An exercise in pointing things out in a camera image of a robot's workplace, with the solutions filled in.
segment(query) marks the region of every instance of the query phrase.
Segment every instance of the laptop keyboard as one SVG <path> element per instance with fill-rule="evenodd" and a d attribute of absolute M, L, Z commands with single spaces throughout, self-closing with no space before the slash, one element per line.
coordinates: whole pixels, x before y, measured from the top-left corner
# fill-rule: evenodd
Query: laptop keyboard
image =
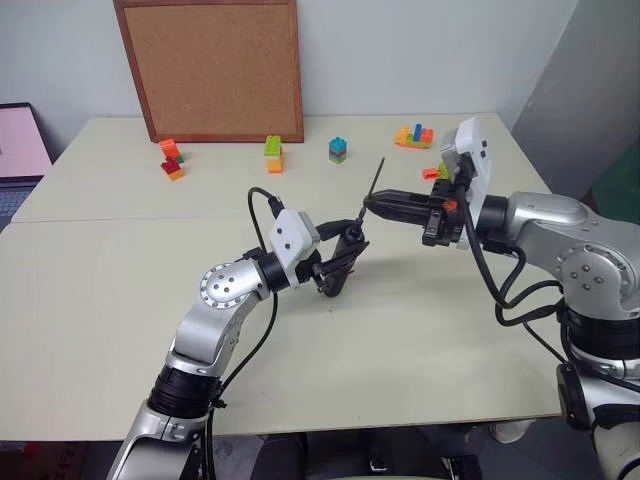
<path fill-rule="evenodd" d="M 0 217 L 13 217 L 31 190 L 0 191 Z"/>

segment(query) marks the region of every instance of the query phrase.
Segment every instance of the cork board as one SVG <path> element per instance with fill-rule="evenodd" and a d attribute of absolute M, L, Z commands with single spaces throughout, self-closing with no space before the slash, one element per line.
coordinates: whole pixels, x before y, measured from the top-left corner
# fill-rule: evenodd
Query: cork board
<path fill-rule="evenodd" d="M 152 141 L 304 141 L 295 0 L 114 5 Z"/>

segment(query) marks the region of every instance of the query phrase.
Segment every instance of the laptop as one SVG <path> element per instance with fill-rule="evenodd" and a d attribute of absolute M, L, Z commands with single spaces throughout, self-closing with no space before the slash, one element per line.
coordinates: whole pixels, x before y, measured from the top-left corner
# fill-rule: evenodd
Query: laptop
<path fill-rule="evenodd" d="M 31 104 L 0 105 L 0 231 L 51 164 Z"/>

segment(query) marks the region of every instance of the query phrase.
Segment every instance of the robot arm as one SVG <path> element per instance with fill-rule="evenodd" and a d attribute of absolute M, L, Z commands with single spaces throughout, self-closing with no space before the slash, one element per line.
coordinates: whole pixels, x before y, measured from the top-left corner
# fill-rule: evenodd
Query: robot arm
<path fill-rule="evenodd" d="M 241 260 L 216 265 L 202 277 L 196 301 L 180 323 L 155 385 L 138 411 L 108 479 L 197 478 L 203 452 L 199 441 L 221 377 L 238 343 L 244 319 L 272 292 L 297 288 L 314 278 L 321 291 L 337 295 L 347 271 L 368 245 L 361 219 L 314 227 L 304 212 L 281 210 L 269 238 L 274 251 L 248 252 Z M 321 262 L 320 240 L 359 232 L 357 252 L 340 244 Z"/>
<path fill-rule="evenodd" d="M 519 251 L 552 275 L 563 300 L 547 315 L 556 311 L 569 359 L 557 371 L 563 413 L 572 427 L 593 431 L 607 478 L 640 474 L 640 227 L 557 195 L 487 196 L 489 149 L 474 119 L 447 135 L 441 152 L 451 178 L 438 179 L 431 195 L 384 190 L 365 206 L 420 225 L 425 245 Z M 496 312 L 507 303 L 497 298 Z"/>

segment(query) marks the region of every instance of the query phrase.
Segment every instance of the laptop screen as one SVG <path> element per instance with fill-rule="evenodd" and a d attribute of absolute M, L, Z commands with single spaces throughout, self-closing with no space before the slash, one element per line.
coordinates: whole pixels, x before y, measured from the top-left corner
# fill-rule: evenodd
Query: laptop screen
<path fill-rule="evenodd" d="M 51 168 L 29 104 L 0 105 L 0 184 L 38 181 Z"/>

